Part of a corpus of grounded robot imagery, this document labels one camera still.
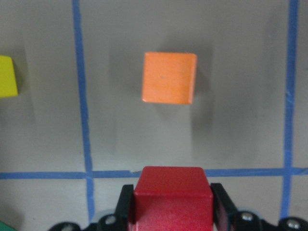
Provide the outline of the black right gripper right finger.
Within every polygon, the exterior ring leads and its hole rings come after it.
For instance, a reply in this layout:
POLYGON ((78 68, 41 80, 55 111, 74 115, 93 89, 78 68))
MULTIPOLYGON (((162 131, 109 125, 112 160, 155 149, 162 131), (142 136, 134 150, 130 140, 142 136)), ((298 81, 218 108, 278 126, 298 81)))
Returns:
POLYGON ((211 183, 214 196, 213 218, 218 231, 308 231, 308 222, 298 217, 285 217, 277 225, 257 214, 239 210, 220 183, 211 183))

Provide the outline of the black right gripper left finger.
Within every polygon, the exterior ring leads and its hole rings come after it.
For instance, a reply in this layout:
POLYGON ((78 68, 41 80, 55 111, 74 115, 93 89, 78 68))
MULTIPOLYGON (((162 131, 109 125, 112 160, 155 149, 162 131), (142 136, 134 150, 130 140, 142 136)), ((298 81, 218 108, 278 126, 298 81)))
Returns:
POLYGON ((132 184, 122 187, 115 211, 112 214, 102 216, 97 222, 91 223, 88 227, 81 227, 72 222, 61 222, 49 228, 50 231, 127 231, 130 210, 133 205, 132 184))

